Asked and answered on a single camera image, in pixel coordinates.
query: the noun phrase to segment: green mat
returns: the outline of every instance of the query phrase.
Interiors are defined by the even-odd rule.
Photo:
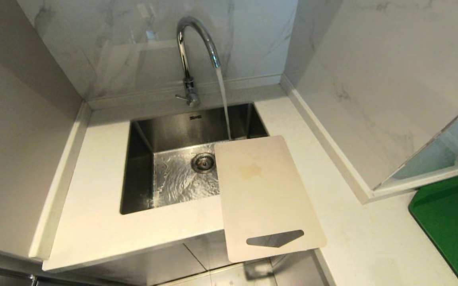
[[[409,212],[458,277],[458,177],[420,188]]]

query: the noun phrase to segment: water stream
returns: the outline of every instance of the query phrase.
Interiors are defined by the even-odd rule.
[[[227,123],[227,135],[229,136],[229,140],[231,140],[231,127],[229,127],[229,114],[227,113],[227,99],[225,99],[225,87],[224,80],[222,78],[222,67],[217,67],[215,70],[217,71],[218,84],[220,85],[220,92],[222,93],[222,101],[224,103],[225,122]]]

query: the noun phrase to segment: sink basin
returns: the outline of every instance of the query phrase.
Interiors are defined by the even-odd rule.
[[[228,113],[232,139],[268,136],[252,103]],[[228,140],[223,107],[132,121],[120,213],[219,194],[214,145]]]

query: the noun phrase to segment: chrome faucet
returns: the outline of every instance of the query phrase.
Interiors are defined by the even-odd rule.
[[[185,52],[185,44],[184,44],[184,33],[185,28],[190,26],[194,28],[199,35],[201,36],[206,48],[208,49],[208,53],[210,54],[211,63],[213,67],[216,69],[220,67],[220,60],[218,60],[217,49],[215,48],[215,44],[211,39],[208,31],[206,31],[206,27],[194,17],[187,16],[181,18],[178,22],[177,26],[177,33],[178,33],[178,47],[180,48],[180,56],[181,62],[183,63],[183,72],[185,73],[185,78],[183,79],[183,83],[185,85],[185,96],[180,96],[176,94],[177,98],[183,99],[187,101],[187,105],[189,107],[196,107],[200,104],[199,96],[196,92],[196,88],[194,87],[194,78],[190,75],[190,69],[188,67],[188,60],[187,54]]]

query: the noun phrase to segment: drain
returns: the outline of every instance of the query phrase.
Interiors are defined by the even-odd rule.
[[[200,174],[210,172],[215,166],[215,156],[211,153],[200,153],[192,159],[192,169]]]

